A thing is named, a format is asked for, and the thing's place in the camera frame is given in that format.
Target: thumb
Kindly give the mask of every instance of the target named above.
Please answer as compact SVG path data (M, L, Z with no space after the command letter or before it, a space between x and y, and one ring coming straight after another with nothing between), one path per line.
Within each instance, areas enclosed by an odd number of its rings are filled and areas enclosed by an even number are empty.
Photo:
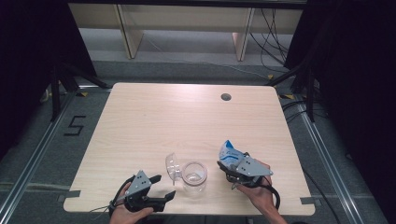
M142 210L136 212L135 216L138 219L141 219L143 217L146 217L146 216L150 215L153 212L154 212L154 209L152 207L147 207L147 208L143 208Z

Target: transparent lid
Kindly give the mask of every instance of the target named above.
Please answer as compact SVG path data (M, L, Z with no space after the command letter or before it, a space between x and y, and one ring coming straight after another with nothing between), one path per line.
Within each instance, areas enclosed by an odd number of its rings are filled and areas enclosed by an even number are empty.
M177 156L175 153L168 155L165 159L166 171L169 174L169 177L173 180L173 185L175 185L175 181L181 178L180 166L177 161Z

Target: gray carpet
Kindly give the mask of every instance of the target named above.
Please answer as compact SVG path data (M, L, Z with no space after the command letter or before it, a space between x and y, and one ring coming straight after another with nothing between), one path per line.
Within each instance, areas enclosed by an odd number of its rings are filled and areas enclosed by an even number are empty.
M270 74L279 76L281 73L269 71L262 66L236 66L234 68L213 64L189 63L112 63L94 62L99 78L108 84L119 81L127 82L158 82L158 83L198 83L198 84L230 84L230 85L262 85L267 82ZM78 78L81 85L90 84ZM276 86L279 94L290 93L288 79ZM9 223L107 223L108 215L103 214L96 220L99 213L67 213L63 210L60 195L65 195L73 182L81 163L85 149L90 142L93 130L109 95L108 91L89 91L85 97L75 96L72 104L66 108L60 126L50 143L49 148L40 162L35 174L25 191ZM280 100L282 105L292 100ZM346 186L355 199L363 220L366 223L387 223L378 208L370 190L361 179L353 161L346 157L346 150L332 126L326 118L322 105L315 104L316 125L332 158L343 177ZM297 105L285 111L285 118L297 114ZM26 127L18 145L10 150L0 162L0 197L2 200L22 172L24 164L29 160L41 136L50 123L51 101L40 106ZM74 116L85 116L76 119L75 124L83 125L80 135L66 136L65 133L76 133L77 130L68 125ZM302 117L296 116L289 122L290 133L296 147L301 165L318 183L326 198L331 203L341 223L348 223L343 206L340 204L332 183L318 156L309 132L306 130ZM305 221L308 223L336 223L334 215L320 195L318 188L306 177L308 187L314 199L318 200L316 213L311 217L285 217L289 222ZM245 217L196 217L196 216L152 216L160 218L163 223L245 223ZM266 223L262 217L254 217L254 223Z

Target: table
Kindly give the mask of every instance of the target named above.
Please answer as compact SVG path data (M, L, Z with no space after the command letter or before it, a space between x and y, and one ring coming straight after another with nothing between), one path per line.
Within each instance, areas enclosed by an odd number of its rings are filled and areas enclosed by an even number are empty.
M231 95L224 101L221 95ZM221 145L230 140L271 165L280 194L282 215L310 216L313 204L276 91L263 86L117 83L92 135L64 209L88 212L105 206L125 179L143 170L162 175L149 197L176 190L165 214L259 215L248 198L231 190L216 161ZM175 152L180 165L203 163L206 189L199 197L175 186L166 173L165 157Z

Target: wooden table top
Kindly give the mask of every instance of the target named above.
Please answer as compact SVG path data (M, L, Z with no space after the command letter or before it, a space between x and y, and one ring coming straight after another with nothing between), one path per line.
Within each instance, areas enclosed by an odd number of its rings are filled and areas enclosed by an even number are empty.
M222 100L223 93L231 100ZM149 197L177 191L165 214L259 215L243 193L231 190L217 165L226 140L271 165L281 215L314 214L315 206L300 200L311 195L274 88L149 83L114 85L70 189L80 195L67 198L64 209L106 206L127 178L143 170L148 177L163 176ZM206 166L206 188L198 196L181 181L173 186L165 167L173 152L180 165Z

